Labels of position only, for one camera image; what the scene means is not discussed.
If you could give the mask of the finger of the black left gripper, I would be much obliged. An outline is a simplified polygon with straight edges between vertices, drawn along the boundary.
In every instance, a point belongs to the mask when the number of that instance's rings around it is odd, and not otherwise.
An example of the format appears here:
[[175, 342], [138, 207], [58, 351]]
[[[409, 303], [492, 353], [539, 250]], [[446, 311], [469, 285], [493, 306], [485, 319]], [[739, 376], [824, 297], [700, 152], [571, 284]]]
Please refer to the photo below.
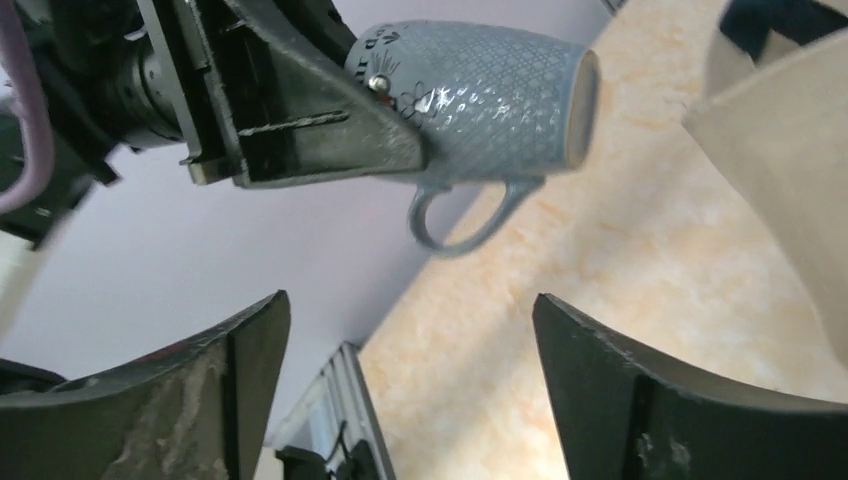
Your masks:
[[285, 188], [420, 171], [420, 134], [344, 69], [330, 1], [142, 1], [146, 111], [194, 183]]

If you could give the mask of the blue-grey patterned mug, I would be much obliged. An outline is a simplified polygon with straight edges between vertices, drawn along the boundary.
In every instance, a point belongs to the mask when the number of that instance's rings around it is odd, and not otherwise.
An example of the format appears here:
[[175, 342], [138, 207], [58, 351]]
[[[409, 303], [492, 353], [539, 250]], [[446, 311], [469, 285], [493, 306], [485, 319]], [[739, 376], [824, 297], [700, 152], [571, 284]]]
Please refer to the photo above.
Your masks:
[[[587, 46], [502, 26], [402, 21], [366, 31], [344, 67], [422, 136], [425, 168], [402, 181], [416, 187], [410, 231], [434, 254], [480, 247], [549, 176], [588, 156], [602, 75]], [[434, 198], [482, 183], [505, 188], [492, 217], [460, 242], [434, 239], [426, 226]]]

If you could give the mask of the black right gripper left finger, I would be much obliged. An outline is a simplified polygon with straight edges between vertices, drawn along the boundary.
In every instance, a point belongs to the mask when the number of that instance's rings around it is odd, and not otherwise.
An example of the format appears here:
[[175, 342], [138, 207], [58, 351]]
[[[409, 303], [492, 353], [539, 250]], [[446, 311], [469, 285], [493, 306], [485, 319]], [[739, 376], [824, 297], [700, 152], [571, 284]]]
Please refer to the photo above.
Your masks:
[[140, 358], [75, 380], [1, 364], [5, 479], [250, 479], [290, 331], [275, 292]]

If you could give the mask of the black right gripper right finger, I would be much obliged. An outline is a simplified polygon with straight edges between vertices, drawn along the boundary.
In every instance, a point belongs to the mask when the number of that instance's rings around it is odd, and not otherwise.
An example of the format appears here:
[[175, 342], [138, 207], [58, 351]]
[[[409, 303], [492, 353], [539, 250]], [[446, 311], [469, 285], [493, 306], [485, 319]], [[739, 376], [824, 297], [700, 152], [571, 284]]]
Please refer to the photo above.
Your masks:
[[843, 479], [847, 407], [735, 381], [551, 294], [532, 313], [573, 479]]

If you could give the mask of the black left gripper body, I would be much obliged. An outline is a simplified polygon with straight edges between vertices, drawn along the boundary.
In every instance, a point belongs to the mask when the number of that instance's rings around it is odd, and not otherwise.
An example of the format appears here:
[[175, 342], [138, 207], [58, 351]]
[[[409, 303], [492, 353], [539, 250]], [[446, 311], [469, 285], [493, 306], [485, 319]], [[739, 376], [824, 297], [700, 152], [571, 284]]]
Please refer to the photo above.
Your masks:
[[41, 244], [95, 184], [118, 176], [110, 155], [184, 144], [192, 181], [232, 174], [220, 79], [211, 53], [231, 21], [222, 1], [16, 1], [54, 143], [45, 189], [1, 217], [1, 229]]

